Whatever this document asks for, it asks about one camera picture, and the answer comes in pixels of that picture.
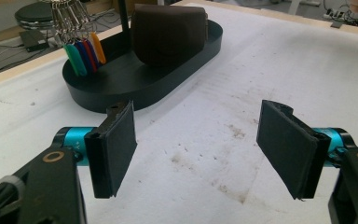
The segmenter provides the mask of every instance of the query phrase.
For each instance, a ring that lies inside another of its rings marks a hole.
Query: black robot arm
[[[97,128],[60,129],[49,148],[0,180],[0,224],[87,223],[78,164],[89,164],[96,198],[117,195],[137,146],[132,102],[107,114]]]
[[[334,224],[358,224],[358,147],[347,132],[312,129],[290,106],[263,101],[257,143],[294,199],[313,198],[324,165],[340,168],[330,217]]]

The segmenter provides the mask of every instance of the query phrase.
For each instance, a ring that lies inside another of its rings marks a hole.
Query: electronic equipment
[[[29,30],[20,32],[20,38],[28,52],[48,48],[48,41],[40,31]]]

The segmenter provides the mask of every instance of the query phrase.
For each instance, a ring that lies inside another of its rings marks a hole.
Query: black oval tray
[[[105,113],[108,106],[126,100],[133,100],[138,110],[161,100],[209,62],[220,51],[222,35],[222,27],[209,21],[203,51],[176,66],[152,67],[138,60],[128,35],[119,33],[101,41],[108,63],[96,74],[77,77],[68,60],[62,75],[72,98],[88,110]]]

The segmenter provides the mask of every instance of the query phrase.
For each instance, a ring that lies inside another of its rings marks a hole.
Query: white tabletop
[[[93,198],[89,223],[329,223],[337,170],[312,200],[294,201],[256,144],[262,99],[290,105],[311,127],[340,127],[358,145],[358,35],[215,7],[219,54],[158,103],[135,112],[138,147],[116,198]],[[0,178],[47,148],[65,126],[106,117],[78,106],[66,56],[0,81]]]

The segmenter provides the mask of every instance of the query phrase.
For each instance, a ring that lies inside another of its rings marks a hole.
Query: floor
[[[263,10],[274,10],[287,13],[291,2],[282,0],[214,0],[215,2],[236,5],[241,7],[252,7]],[[328,8],[345,8],[345,0],[323,0],[318,7],[300,4],[297,9],[297,16],[311,18],[315,20],[325,20],[324,14]],[[99,15],[92,15],[94,21],[94,30],[98,33],[120,25],[119,16],[113,10],[106,11]],[[21,39],[14,38],[0,43],[0,72],[5,71],[13,66],[28,62],[36,57],[56,50],[54,41],[50,33],[44,34],[46,38],[50,37],[50,48],[27,52],[21,45]]]

